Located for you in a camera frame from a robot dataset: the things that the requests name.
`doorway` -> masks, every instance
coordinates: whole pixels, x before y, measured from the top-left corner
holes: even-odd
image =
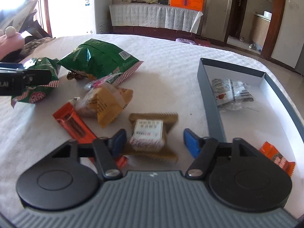
[[[224,42],[228,47],[270,60],[284,7],[285,0],[232,0]]]

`red logo on green bag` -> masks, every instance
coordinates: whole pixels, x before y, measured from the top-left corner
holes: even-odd
[[[38,101],[40,101],[41,99],[43,99],[45,97],[45,93],[44,92],[34,92],[31,97],[29,98],[29,103],[30,104],[35,104]]]

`door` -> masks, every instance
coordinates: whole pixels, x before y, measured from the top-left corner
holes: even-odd
[[[235,0],[229,36],[239,38],[244,21],[247,0]]]

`yellow snack package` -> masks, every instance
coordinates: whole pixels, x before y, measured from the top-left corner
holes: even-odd
[[[167,145],[167,134],[178,120],[176,113],[132,113],[132,137],[125,145],[124,155],[143,155],[177,162],[178,157]]]
[[[80,116],[97,117],[99,125],[105,128],[129,104],[132,97],[133,90],[116,88],[106,82],[78,100],[75,110]]]

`metal screw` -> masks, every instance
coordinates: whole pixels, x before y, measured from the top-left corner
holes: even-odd
[[[200,169],[191,169],[188,171],[188,176],[190,177],[200,177],[203,172]]]
[[[120,174],[120,171],[117,170],[117,169],[111,169],[111,170],[107,170],[107,171],[105,172],[105,175],[106,175],[107,177],[116,177],[116,176],[118,176],[119,174]]]

